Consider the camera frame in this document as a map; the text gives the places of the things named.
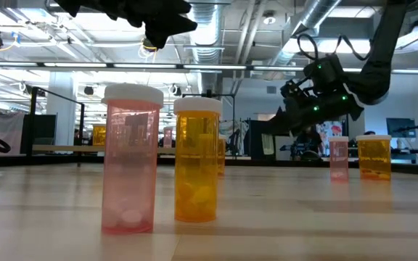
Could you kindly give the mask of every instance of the monitor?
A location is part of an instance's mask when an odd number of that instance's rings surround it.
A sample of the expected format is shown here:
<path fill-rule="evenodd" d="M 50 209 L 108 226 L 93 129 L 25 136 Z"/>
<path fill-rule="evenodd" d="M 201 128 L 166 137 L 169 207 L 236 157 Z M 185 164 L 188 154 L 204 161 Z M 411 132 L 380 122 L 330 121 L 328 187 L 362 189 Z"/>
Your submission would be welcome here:
<path fill-rule="evenodd" d="M 393 138 L 415 138 L 416 130 L 405 130 L 401 131 L 404 128 L 415 127 L 414 119 L 406 118 L 387 118 L 386 126 L 388 128 L 388 135 L 391 135 Z"/>

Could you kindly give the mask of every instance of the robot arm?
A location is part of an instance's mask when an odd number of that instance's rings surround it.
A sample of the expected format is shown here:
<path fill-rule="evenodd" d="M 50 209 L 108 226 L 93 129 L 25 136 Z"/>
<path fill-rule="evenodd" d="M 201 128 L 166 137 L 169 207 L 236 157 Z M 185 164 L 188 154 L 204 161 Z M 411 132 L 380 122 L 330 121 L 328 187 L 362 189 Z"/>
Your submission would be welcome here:
<path fill-rule="evenodd" d="M 281 88 L 285 111 L 279 110 L 270 120 L 270 131 L 295 135 L 307 126 L 346 114 L 357 120 L 364 110 L 362 104 L 380 103 L 390 88 L 391 60 L 408 4 L 407 0 L 387 1 L 370 52 L 365 58 L 353 52 L 358 59 L 367 59 L 360 73 L 344 72 L 335 53 L 319 59 L 317 49 L 315 58 L 302 51 L 313 62 L 304 68 L 304 79 L 290 80 Z M 307 35 L 300 35 L 298 44 L 302 37 L 315 45 Z M 345 36 L 338 39 L 338 45 L 342 39 L 352 48 Z M 313 86 L 299 88 L 307 80 Z"/>

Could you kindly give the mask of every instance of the pillar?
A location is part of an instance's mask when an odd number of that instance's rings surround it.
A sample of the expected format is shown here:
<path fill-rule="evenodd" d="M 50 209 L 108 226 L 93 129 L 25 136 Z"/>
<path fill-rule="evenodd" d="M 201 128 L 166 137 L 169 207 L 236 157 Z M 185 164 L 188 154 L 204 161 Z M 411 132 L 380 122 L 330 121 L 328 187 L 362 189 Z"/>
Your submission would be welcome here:
<path fill-rule="evenodd" d="M 72 72 L 51 72 L 49 90 L 63 97 L 77 100 L 78 84 Z M 57 115 L 55 145 L 73 145 L 76 103 L 48 94 L 46 113 Z"/>

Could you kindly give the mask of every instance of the ceiling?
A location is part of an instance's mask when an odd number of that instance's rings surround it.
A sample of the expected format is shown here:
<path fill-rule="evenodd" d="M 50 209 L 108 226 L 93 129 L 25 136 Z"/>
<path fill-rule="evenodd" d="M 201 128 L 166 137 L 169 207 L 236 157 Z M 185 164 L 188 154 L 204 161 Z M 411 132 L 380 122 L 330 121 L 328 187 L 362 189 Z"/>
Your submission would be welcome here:
<path fill-rule="evenodd" d="M 242 35 L 242 28 L 250 22 L 247 34 L 255 31 L 253 42 L 249 45 L 247 64 L 266 64 L 281 50 L 298 52 L 295 40 L 286 41 L 284 30 L 291 17 L 300 15 L 305 1 L 286 0 L 266 1 L 265 10 L 274 10 L 275 23 L 267 25 L 261 22 L 255 27 L 256 12 L 262 1 L 257 1 L 251 21 L 246 21 L 248 0 L 223 1 L 221 21 L 221 41 L 213 46 L 222 50 L 220 62 L 236 63 L 235 57 Z M 322 23 L 317 36 L 319 51 L 328 52 L 335 49 L 338 33 L 345 33 L 361 53 L 369 50 L 369 38 L 373 35 L 378 12 L 386 1 L 374 0 L 342 0 Z M 97 12 L 82 12 L 72 18 L 61 9 L 53 6 L 43 8 L 0 8 L 0 31 L 4 41 L 0 51 L 0 61 L 29 62 L 128 62 L 128 63 L 163 63 L 191 64 L 194 62 L 192 34 L 183 33 L 168 39 L 164 49 L 154 54 L 142 51 L 143 28 L 133 28 L 125 20 L 111 20 L 107 15 Z M 309 43 L 302 42 L 304 49 Z M 247 50 L 247 43 L 242 45 Z M 362 62 L 355 59 L 346 46 L 339 49 L 343 67 L 360 68 Z M 291 65 L 304 66 L 310 63 L 308 59 L 298 54 L 291 59 Z M 393 67 L 398 69 L 418 68 L 418 51 L 396 52 Z M 198 72 L 147 72 L 147 71 L 74 71 L 78 82 L 78 99 L 86 102 L 88 123 L 103 123 L 105 121 L 105 106 L 100 104 L 105 86 L 111 83 L 140 83 L 159 88 L 165 94 L 167 104 L 176 99 L 169 94 L 168 88 L 176 85 L 183 93 L 199 93 Z M 20 90 L 20 83 L 49 88 L 49 70 L 14 70 L 0 67 L 0 99 L 16 99 L 11 102 L 4 100 L 0 107 L 28 110 L 29 95 Z M 233 75 L 224 72 L 222 81 L 224 93 L 231 90 Z M 276 94 L 266 93 L 267 86 L 283 85 L 285 80 L 296 78 L 296 74 L 283 72 L 246 75 L 237 93 L 237 99 L 270 99 Z M 83 92 L 85 86 L 93 86 L 95 93 L 87 96 Z M 40 103 L 40 112 L 46 106 Z M 163 121 L 160 128 L 172 126 L 175 119 L 169 117 L 172 106 L 164 108 Z"/>

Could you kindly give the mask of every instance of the table surface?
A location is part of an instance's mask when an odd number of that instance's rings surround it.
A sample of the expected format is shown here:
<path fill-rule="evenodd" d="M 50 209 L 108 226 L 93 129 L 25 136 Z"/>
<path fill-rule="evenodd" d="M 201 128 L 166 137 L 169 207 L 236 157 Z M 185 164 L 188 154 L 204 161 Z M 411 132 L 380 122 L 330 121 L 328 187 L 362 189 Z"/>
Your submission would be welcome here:
<path fill-rule="evenodd" d="M 0 260 L 418 261 L 418 175 L 227 167 L 210 223 L 173 219 L 173 184 L 159 167 L 153 233 L 106 236 L 102 165 L 0 168 Z"/>

